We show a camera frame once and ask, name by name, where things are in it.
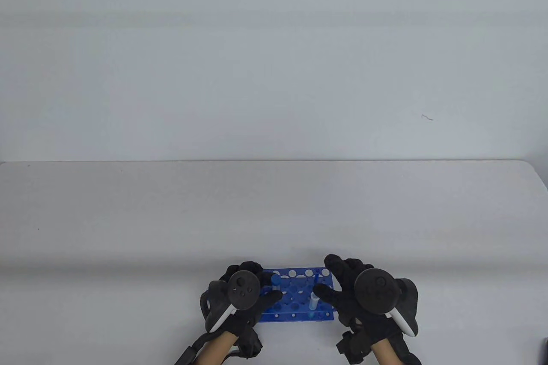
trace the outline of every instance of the white table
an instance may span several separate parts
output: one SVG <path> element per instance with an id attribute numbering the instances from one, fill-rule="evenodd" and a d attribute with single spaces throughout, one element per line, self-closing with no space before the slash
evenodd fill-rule
<path id="1" fill-rule="evenodd" d="M 172 365 L 227 265 L 335 252 L 415 281 L 424 364 L 533 364 L 547 244 L 521 161 L 5 163 L 0 363 Z M 253 363 L 346 363 L 339 322 L 257 329 Z"/>

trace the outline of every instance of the clear test tube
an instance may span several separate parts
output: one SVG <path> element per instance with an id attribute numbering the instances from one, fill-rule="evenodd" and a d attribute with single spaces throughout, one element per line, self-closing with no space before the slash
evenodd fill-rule
<path id="1" fill-rule="evenodd" d="M 319 297 L 315 293 L 310 293 L 309 310 L 314 311 L 318 307 Z"/>

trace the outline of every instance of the black vr controller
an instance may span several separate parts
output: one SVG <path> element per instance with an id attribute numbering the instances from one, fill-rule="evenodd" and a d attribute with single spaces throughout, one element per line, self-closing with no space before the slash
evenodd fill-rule
<path id="1" fill-rule="evenodd" d="M 369 268 L 356 278 L 354 294 L 362 308 L 393 318 L 405 335 L 419 333 L 415 319 L 419 293 L 410 279 L 395 279 L 382 269 Z"/>
<path id="2" fill-rule="evenodd" d="M 251 308 L 259 299 L 261 284 L 250 271 L 237 271 L 228 282 L 211 281 L 200 298 L 205 317 L 205 330 L 215 332 L 225 320 L 238 310 Z"/>

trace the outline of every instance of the forearm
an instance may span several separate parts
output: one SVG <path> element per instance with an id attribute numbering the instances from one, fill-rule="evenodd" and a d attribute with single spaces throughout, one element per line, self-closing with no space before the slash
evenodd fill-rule
<path id="1" fill-rule="evenodd" d="M 230 332 L 223 332 L 218 338 L 204 346 L 196 359 L 196 365 L 220 365 L 237 340 L 237 336 Z"/>
<path id="2" fill-rule="evenodd" d="M 371 345 L 371 350 L 377 358 L 378 365 L 404 365 L 394 352 L 389 340 L 383 339 L 376 344 Z"/>

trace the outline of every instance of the black glove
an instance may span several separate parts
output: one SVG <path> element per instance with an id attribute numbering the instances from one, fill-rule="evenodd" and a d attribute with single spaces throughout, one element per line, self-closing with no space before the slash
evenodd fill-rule
<path id="1" fill-rule="evenodd" d="M 226 269 L 225 275 L 220 277 L 219 280 L 228 282 L 234 273 L 241 270 L 254 273 L 261 283 L 261 288 L 266 285 L 272 285 L 271 277 L 273 273 L 266 273 L 262 270 L 260 264 L 253 261 L 246 261 L 240 265 L 231 265 Z M 282 299 L 282 296 L 282 291 L 270 291 L 268 294 L 260 296 L 259 300 L 251 308 L 237 311 L 235 314 L 230 315 L 223 322 L 220 329 L 228 331 L 235 336 L 241 336 L 247 326 L 255 326 L 261 319 L 262 313 Z"/>
<path id="2" fill-rule="evenodd" d="M 358 275 L 369 268 L 359 259 L 348 258 L 344 261 L 338 255 L 329 254 L 323 260 L 325 267 L 337 278 L 342 291 L 335 291 L 325 284 L 317 284 L 314 293 L 325 303 L 333 305 L 339 312 L 339 321 L 357 332 L 363 329 L 369 340 L 369 346 L 382 339 L 401 334 L 401 329 L 392 318 L 366 311 L 354 296 L 354 283 Z"/>

